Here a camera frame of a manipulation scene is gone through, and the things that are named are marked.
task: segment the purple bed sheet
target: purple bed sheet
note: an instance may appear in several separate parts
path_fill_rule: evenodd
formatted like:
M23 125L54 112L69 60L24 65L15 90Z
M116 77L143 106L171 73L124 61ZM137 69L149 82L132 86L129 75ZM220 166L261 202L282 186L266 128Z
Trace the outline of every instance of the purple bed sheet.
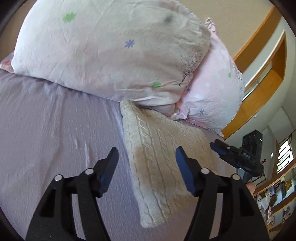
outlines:
M111 240L184 239L195 206L157 228L140 225L118 102L0 69L0 115L0 206L23 238L53 177L78 175L115 146L120 154L118 166L108 192L98 200ZM217 138L204 132L209 141ZM235 172L215 157L220 174ZM216 213L221 211L221 201L220 197ZM77 233L83 238L77 211L74 215ZM212 236L219 222L216 215Z

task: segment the knitted sweater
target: knitted sweater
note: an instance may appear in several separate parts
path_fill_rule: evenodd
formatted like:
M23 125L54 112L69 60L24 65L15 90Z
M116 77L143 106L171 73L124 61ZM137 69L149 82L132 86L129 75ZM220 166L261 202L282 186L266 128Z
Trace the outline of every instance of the knitted sweater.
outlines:
M120 107L141 225L156 227L197 201L184 184L176 148L182 146L188 157L211 170L212 152L204 133L195 127L153 110L140 110L128 100Z

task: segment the stain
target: stain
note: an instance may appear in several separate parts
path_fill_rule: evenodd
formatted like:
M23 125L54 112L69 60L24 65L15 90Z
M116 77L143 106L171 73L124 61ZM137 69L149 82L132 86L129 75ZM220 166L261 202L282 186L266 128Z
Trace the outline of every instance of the stain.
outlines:
M174 16L172 14L167 15L164 19L165 24L170 24L173 21Z

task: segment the pillowcase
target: pillowcase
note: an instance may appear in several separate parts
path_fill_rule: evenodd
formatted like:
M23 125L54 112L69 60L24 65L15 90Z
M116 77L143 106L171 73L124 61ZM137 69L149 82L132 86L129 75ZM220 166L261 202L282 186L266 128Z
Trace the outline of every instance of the pillowcase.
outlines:
M131 101L120 102L120 109L141 225L157 227L197 201L184 184L176 148L215 171L209 141L202 130L154 110L140 111Z
M4 69L11 74L14 74L14 70L11 66L11 60L13 58L13 53L10 53L5 59L0 62L0 69Z
M205 26L211 31L209 52L176 104L171 119L186 119L220 133L237 114L244 97L245 84L242 73L219 39L210 18Z
M108 99L163 106L170 116L210 45L210 32L173 0L38 0L12 67Z

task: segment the blue star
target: blue star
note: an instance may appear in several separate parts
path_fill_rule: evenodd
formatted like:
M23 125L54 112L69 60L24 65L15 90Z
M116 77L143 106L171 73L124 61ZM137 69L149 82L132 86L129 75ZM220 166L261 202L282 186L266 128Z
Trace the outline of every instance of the blue star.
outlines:
M133 47L135 44L134 40L128 40L126 41L126 45L124 46L125 48Z

